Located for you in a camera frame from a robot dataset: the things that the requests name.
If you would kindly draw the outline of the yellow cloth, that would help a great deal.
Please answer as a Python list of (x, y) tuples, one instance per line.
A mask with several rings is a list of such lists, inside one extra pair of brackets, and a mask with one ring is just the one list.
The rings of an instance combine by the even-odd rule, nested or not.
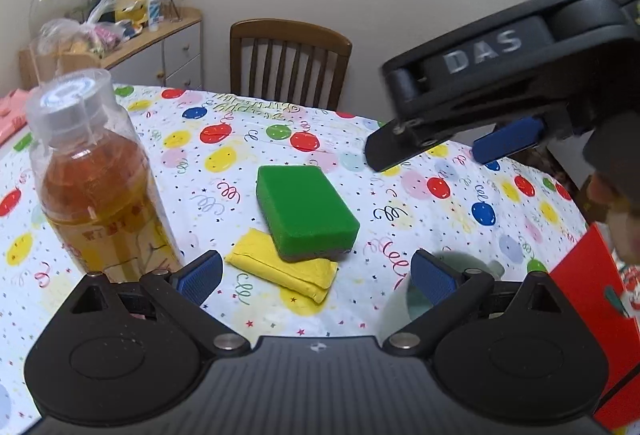
[(254, 228), (236, 242), (224, 260), (244, 273), (306, 296), (316, 304), (324, 302), (337, 274), (337, 262), (329, 259), (285, 262), (271, 237)]

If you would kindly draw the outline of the green sponge block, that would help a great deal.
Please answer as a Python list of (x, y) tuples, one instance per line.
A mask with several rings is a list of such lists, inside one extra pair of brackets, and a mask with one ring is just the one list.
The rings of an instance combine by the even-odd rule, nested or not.
[(317, 166), (258, 168), (256, 198), (281, 259), (340, 259), (354, 246), (359, 221)]

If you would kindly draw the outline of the pale green ceramic mug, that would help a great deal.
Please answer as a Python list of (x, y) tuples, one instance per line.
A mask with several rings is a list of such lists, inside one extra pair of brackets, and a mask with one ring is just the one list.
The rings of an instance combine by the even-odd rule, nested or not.
[(446, 299), (462, 285), (464, 272), (477, 269), (499, 281), (504, 268), (495, 259), (483, 262), (469, 254), (418, 250), (411, 257), (408, 275), (382, 308), (376, 338), (382, 345), (390, 335)]

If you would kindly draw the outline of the colourful balloon tablecloth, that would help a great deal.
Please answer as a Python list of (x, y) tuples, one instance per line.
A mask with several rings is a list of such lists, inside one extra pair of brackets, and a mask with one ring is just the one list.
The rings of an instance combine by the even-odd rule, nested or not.
[(115, 95), (148, 152), (186, 259), (227, 254), (248, 230), (264, 228), (255, 196), (263, 165), (319, 167), (358, 219), (354, 247), (321, 304), (226, 270), (204, 307), (251, 341), (380, 337), (416, 250), (469, 254), (521, 280), (554, 267), (586, 229), (552, 177), (510, 160), (477, 164), (460, 143), (374, 173), (362, 153), (378, 128), (370, 118), (204, 91), (119, 86)]

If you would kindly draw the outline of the orange drink bottle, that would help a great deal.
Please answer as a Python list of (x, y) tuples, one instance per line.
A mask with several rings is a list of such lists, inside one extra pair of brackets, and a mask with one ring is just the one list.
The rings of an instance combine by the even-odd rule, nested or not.
[(150, 160), (110, 73), (50, 80), (32, 92), (26, 118), (42, 213), (81, 270), (134, 282), (181, 268)]

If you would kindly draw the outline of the red cardboard box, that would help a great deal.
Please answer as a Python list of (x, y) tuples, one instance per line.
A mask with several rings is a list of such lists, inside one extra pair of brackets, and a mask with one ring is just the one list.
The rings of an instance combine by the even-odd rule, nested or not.
[(621, 429), (638, 421), (639, 323), (623, 305), (625, 285), (595, 225), (551, 270), (551, 279), (608, 360), (608, 381), (596, 420), (607, 429)]

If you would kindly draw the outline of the brown wooden chair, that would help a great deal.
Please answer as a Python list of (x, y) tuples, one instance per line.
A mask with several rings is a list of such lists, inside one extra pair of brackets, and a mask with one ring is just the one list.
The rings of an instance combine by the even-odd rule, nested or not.
[(352, 42), (307, 22), (260, 18), (231, 25), (230, 91), (235, 96), (335, 111)]

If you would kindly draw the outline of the wooden side cabinet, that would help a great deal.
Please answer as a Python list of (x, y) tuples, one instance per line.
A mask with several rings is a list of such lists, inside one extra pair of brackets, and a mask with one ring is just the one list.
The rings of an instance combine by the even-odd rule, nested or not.
[(179, 13), (177, 19), (166, 17), (156, 31), (142, 31), (102, 59), (88, 52), (36, 58), (24, 48), (17, 55), (22, 87), (37, 86), (40, 73), (49, 77), (57, 70), (67, 73), (91, 68), (109, 70), (117, 83), (164, 86), (168, 77), (184, 66), (190, 66), (194, 73), (184, 80), (184, 86), (198, 87), (203, 74), (202, 13), (192, 7), (181, 7)]

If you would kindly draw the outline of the pink cloth bag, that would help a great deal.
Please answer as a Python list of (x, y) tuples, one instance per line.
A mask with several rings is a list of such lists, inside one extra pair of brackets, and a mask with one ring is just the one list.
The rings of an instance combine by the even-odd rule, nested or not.
[(26, 121), (26, 102), (32, 92), (30, 90), (15, 89), (1, 98), (0, 102), (0, 144), (3, 146), (20, 130)]

